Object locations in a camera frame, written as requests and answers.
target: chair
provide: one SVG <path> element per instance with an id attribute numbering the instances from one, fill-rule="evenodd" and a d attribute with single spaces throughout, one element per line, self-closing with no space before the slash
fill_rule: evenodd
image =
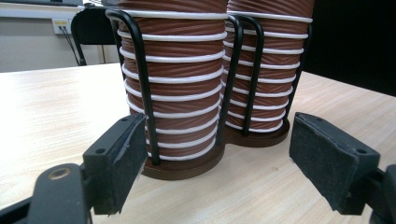
<path id="1" fill-rule="evenodd" d="M 87 7 L 72 20 L 71 31 L 79 56 L 79 66 L 87 65 L 81 45 L 115 45 L 107 7 Z"/>

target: light wood tabletop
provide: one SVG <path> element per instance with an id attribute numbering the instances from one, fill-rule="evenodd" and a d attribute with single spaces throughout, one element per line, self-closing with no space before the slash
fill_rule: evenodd
<path id="1" fill-rule="evenodd" d="M 120 65 L 0 74 L 0 209 L 32 195 L 36 178 L 82 153 L 129 114 Z M 289 120 L 312 114 L 396 163 L 396 98 L 303 73 Z M 140 176 L 123 206 L 94 223 L 368 223 L 333 212 L 289 157 L 290 134 L 274 147 L 227 145 L 220 163 L 191 179 Z"/>

